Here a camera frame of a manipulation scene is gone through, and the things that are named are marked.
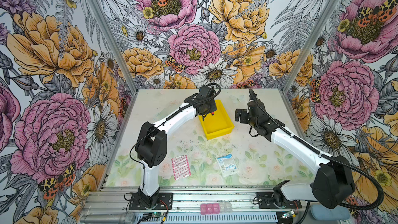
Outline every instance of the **yellow plastic bin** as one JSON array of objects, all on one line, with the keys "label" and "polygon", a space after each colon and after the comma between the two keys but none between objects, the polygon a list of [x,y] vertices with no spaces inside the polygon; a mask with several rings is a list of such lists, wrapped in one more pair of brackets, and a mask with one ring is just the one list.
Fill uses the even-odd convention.
[{"label": "yellow plastic bin", "polygon": [[205,120],[202,120],[202,117],[199,116],[200,123],[202,124],[203,131],[205,131],[207,139],[217,138],[229,134],[235,127],[229,118],[228,113],[226,113],[221,101],[215,100],[215,102],[217,111],[214,112],[214,115],[208,114],[205,117]]}]

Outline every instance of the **white table surface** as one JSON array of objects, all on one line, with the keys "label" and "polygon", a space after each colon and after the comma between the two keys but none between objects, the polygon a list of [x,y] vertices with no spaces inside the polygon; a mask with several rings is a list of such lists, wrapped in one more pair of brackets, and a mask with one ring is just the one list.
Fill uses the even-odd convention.
[{"label": "white table surface", "polygon": [[[296,132],[277,89],[254,89],[264,103],[267,112]],[[146,89],[140,90],[127,122],[126,130],[117,149],[106,187],[139,186],[142,178],[142,165],[129,157],[131,147],[137,142],[141,126],[146,121],[153,123],[167,116],[184,99],[197,89]],[[265,138],[249,135],[248,124],[235,122],[235,109],[247,108],[247,89],[222,89],[216,99],[221,100],[235,128],[230,134],[207,140],[196,117],[185,123],[168,137],[167,156],[160,164],[159,185],[169,186],[212,186],[212,185],[276,185],[290,179],[310,181],[314,175],[291,154],[272,144]],[[216,162],[217,157],[231,153],[238,173],[222,177]],[[187,155],[192,175],[174,180],[171,159]]]}]

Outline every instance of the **blue case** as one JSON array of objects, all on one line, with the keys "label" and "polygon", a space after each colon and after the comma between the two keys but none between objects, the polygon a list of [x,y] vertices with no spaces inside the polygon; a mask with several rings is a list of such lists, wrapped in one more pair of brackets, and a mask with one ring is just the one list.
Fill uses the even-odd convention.
[{"label": "blue case", "polygon": [[347,220],[350,218],[348,209],[342,206],[328,209],[321,204],[314,204],[311,205],[310,210],[316,220]]}]

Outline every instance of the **orange flower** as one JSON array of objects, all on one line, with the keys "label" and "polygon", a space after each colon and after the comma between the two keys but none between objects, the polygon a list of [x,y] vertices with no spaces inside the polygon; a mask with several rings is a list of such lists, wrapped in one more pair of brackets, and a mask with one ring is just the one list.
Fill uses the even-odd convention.
[{"label": "orange flower", "polygon": [[[379,206],[381,211],[391,213],[398,206],[398,143],[389,137],[380,127],[363,126],[359,133],[359,150],[353,152],[358,158],[361,170],[367,171],[381,185],[384,201]],[[369,179],[352,172],[356,191],[354,196],[367,202],[374,202],[377,190]]]},{"label": "orange flower", "polygon": [[222,53],[226,57],[234,59],[230,67],[238,68],[236,70],[238,73],[234,75],[234,84],[246,81],[255,73],[254,70],[260,70],[264,50],[265,46],[256,47],[255,45],[249,45],[246,47],[246,44],[242,42],[226,46]]},{"label": "orange flower", "polygon": [[224,22],[227,28],[225,39],[232,42],[241,41],[251,43],[256,36],[264,33],[264,27],[269,14],[266,2],[258,5],[249,13],[244,9],[251,7],[258,0],[211,0],[209,11],[216,16],[213,22]]},{"label": "orange flower", "polygon": [[57,224],[57,216],[58,210],[53,210],[51,207],[47,207],[46,211],[42,207],[35,207],[14,224]]},{"label": "orange flower", "polygon": [[303,131],[308,129],[311,121],[310,99],[299,96],[292,99],[292,107]]},{"label": "orange flower", "polygon": [[77,205],[70,216],[76,218],[77,222],[80,220],[80,214],[83,210],[86,199],[91,191],[97,191],[98,184],[101,180],[102,174],[105,171],[105,165],[95,164],[88,167],[83,173],[82,178],[73,184],[72,191],[76,194],[69,201],[73,205]]},{"label": "orange flower", "polygon": [[47,83],[58,73],[70,79],[72,87],[78,87],[84,77],[94,72],[93,52],[77,26],[67,24],[69,32],[61,59],[58,36],[61,22],[54,16],[44,19],[39,14],[23,12],[22,17],[15,14],[13,18],[25,35],[8,34],[7,47],[21,66],[22,74],[46,75],[42,82]]},{"label": "orange flower", "polygon": [[[278,62],[274,62],[269,66],[269,75],[280,78],[288,74],[299,57],[300,51],[301,49],[295,50],[294,52],[288,51],[277,56],[276,59],[278,59]],[[302,87],[304,87],[312,77],[313,62],[314,56],[310,54],[296,76],[296,82]]]},{"label": "orange flower", "polygon": [[[123,52],[123,58],[133,78],[135,75],[142,75],[149,79],[151,76],[164,72],[162,60],[147,49],[142,50],[138,47],[127,49]],[[120,67],[118,73],[120,77],[124,78]]]},{"label": "orange flower", "polygon": [[119,92],[116,88],[117,82],[111,75],[113,75],[112,70],[106,66],[105,62],[101,62],[101,66],[96,67],[95,76],[90,75],[84,83],[83,102],[90,107],[96,103],[102,107],[105,102],[108,102],[113,113],[118,116]]},{"label": "orange flower", "polygon": [[170,76],[170,81],[165,81],[164,89],[169,89],[169,88],[179,88],[179,89],[195,89],[195,83],[191,81],[190,78],[188,77],[183,77],[179,74],[175,74],[174,76]]}]

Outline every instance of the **surgical packet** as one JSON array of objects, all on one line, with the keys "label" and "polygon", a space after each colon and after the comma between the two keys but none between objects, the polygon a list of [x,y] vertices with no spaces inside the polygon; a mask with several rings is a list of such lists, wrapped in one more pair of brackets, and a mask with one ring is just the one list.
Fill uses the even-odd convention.
[{"label": "surgical packet", "polygon": [[218,157],[217,162],[220,167],[222,177],[228,177],[229,175],[233,175],[239,171],[232,154]]}]

